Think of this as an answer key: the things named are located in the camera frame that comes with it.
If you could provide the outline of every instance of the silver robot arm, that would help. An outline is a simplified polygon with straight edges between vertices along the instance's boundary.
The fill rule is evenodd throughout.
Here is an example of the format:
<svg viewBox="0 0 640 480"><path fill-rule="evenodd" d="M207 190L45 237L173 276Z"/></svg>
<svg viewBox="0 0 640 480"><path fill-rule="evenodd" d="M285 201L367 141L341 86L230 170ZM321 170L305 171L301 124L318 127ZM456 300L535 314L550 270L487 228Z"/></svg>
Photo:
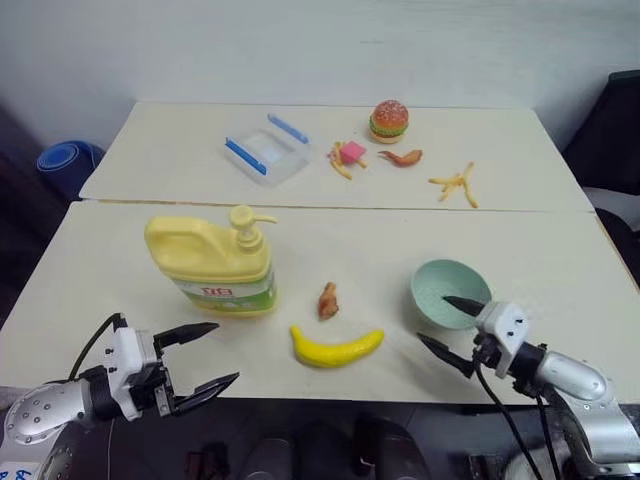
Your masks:
<svg viewBox="0 0 640 480"><path fill-rule="evenodd" d="M104 365L78 379L35 388L8 410L0 438L0 480L68 479L77 440L97 422L120 416L132 421L154 405L162 417L181 415L217 397L238 378L234 373L188 397L175 396L162 363L163 349L200 338L218 325L183 325L151 336L129 328L116 315Z"/></svg>
<svg viewBox="0 0 640 480"><path fill-rule="evenodd" d="M478 335L473 361L468 361L438 340L419 334L438 358L468 378L476 363L481 363L495 369L499 378L515 378L517 392L543 396L560 415L565 439L582 477L640 473L640 437L620 409L611 379L586 362L547 351L544 344L527 343L529 322L517 305L482 305L458 297L444 300L476 317Z"/></svg>

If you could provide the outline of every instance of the yellow banana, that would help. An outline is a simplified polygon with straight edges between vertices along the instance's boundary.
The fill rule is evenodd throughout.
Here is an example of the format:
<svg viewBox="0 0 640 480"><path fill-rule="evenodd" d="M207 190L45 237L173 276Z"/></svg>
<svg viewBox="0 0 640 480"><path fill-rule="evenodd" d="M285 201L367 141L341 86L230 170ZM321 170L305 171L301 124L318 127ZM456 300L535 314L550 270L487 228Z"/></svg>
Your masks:
<svg viewBox="0 0 640 480"><path fill-rule="evenodd" d="M364 357L378 348L384 339L382 330L374 330L350 343L322 345L306 338L295 325L290 331L298 359L308 365L322 368L342 367Z"/></svg>

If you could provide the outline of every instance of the white wall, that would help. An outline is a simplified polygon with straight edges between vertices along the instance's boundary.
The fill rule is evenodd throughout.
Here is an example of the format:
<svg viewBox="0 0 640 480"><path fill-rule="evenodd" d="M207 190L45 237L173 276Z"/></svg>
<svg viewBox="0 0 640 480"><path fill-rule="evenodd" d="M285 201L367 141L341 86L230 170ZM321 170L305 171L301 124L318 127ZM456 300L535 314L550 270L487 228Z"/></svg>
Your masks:
<svg viewBox="0 0 640 480"><path fill-rule="evenodd" d="M134 99L534 107L562 145L638 68L638 0L0 0L0 104L108 146Z"/></svg>

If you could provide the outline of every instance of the plastic bowl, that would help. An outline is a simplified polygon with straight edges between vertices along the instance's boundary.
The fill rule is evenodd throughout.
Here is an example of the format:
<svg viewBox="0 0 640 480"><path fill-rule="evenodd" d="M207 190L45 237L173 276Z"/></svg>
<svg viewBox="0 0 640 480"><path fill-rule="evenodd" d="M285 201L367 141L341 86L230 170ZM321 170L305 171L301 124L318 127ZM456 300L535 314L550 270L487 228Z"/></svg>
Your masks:
<svg viewBox="0 0 640 480"><path fill-rule="evenodd" d="M482 303L491 300L491 290L480 274L454 260L434 260L422 265L411 279L411 294L427 321L450 330L473 328L475 319L442 297L453 295Z"/></svg>

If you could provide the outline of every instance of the green label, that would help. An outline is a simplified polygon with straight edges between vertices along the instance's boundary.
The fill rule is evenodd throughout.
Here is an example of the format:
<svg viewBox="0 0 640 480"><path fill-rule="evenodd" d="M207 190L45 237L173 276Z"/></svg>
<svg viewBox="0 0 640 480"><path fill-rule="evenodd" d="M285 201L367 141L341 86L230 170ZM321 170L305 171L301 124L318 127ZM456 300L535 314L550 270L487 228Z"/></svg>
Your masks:
<svg viewBox="0 0 640 480"><path fill-rule="evenodd" d="M221 312L253 312L268 310L276 300L276 286L273 271L257 282L220 284L174 280L187 297L207 303Z"/></svg>

